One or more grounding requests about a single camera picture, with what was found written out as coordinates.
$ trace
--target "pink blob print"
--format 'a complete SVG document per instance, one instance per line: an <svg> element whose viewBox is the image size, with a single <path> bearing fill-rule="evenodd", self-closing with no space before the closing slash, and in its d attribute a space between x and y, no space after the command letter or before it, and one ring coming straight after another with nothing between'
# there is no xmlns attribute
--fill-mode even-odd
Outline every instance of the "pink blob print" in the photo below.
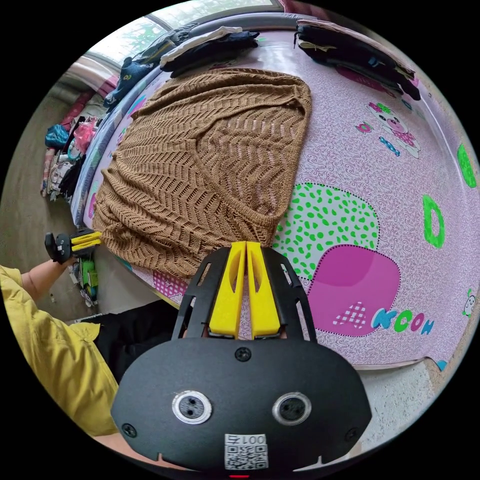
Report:
<svg viewBox="0 0 480 480"><path fill-rule="evenodd" d="M88 218L89 219L92 219L94 217L94 206L95 206L95 199L97 198L97 195L94 193L92 196L91 196L91 200L90 200L90 206L88 208Z"/></svg>
<svg viewBox="0 0 480 480"><path fill-rule="evenodd" d="M372 317L391 308L399 286L400 271L390 258L360 246L334 246L318 264L308 293L313 324L351 337L371 334Z"/></svg>
<svg viewBox="0 0 480 480"><path fill-rule="evenodd" d="M343 66L337 66L336 71L346 79L352 80L353 82L357 82L358 84L365 85L366 87L370 87L373 90L377 90L377 92L384 92L390 95L393 98L396 98L395 95L387 90L380 82L368 78L356 71L350 70L349 68L345 68Z"/></svg>

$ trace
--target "plastic bag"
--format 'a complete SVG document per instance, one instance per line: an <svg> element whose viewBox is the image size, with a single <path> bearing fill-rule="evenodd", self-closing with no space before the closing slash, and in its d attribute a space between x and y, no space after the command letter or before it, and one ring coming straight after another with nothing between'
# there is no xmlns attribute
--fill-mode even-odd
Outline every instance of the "plastic bag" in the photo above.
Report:
<svg viewBox="0 0 480 480"><path fill-rule="evenodd" d="M96 118L93 118L90 121L84 121L73 132L73 136L75 137L75 148L81 152L82 155L85 155L87 148L94 137L96 122Z"/></svg>
<svg viewBox="0 0 480 480"><path fill-rule="evenodd" d="M65 146L68 139L69 133L65 127L54 125L46 131L45 145L49 148L60 150Z"/></svg>

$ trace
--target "knitted garment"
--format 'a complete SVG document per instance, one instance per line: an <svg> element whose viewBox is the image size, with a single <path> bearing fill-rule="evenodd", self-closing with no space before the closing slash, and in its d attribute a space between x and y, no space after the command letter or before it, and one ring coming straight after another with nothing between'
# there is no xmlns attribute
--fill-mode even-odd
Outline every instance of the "knitted garment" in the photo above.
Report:
<svg viewBox="0 0 480 480"><path fill-rule="evenodd" d="M169 80L135 112L93 227L130 264L189 279L231 242L270 246L312 110L301 79L231 68Z"/></svg>

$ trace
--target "green polka dot pattern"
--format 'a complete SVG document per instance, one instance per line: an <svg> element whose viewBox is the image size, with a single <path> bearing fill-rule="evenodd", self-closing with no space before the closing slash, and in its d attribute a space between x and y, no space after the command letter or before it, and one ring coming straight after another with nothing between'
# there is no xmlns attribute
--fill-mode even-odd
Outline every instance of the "green polka dot pattern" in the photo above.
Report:
<svg viewBox="0 0 480 480"><path fill-rule="evenodd" d="M272 247L299 277L311 280L322 255L335 245L377 249L379 223L371 205L338 188L295 185Z"/></svg>

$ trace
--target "cartoon character print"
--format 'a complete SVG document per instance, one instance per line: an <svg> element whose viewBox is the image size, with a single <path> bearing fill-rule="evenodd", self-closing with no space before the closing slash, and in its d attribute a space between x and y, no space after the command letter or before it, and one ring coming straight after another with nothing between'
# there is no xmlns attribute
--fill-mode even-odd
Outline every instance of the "cartoon character print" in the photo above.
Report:
<svg viewBox="0 0 480 480"><path fill-rule="evenodd" d="M125 127L121 132L120 135L118 135L118 140L116 141L116 144L119 145L122 140L124 139L125 132L127 131L127 127Z"/></svg>
<svg viewBox="0 0 480 480"><path fill-rule="evenodd" d="M417 139L391 108L381 103L370 102L367 109L377 118L386 132L396 137L396 142L401 148L406 150L412 157L420 158L421 149Z"/></svg>
<svg viewBox="0 0 480 480"><path fill-rule="evenodd" d="M475 296L472 295L472 289L470 289L466 295L468 298L466 300L465 307L463 308L462 315L466 315L468 318L470 318L475 305Z"/></svg>

